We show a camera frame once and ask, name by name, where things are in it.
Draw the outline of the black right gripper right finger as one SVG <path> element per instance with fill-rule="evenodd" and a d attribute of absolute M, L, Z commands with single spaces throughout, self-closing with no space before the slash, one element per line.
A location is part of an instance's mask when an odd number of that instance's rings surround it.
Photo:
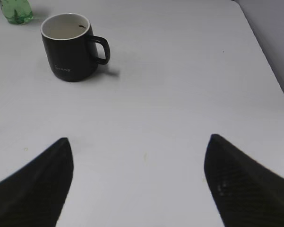
<path fill-rule="evenodd" d="M 218 134 L 210 137 L 204 172 L 226 227 L 284 227 L 284 178 Z"/>

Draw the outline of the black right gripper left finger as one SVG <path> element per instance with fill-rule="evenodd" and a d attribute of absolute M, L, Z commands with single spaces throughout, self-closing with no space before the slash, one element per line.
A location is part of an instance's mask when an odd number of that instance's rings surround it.
<path fill-rule="evenodd" d="M 68 138 L 60 138 L 0 182 L 0 227 L 54 227 L 72 179 Z"/>

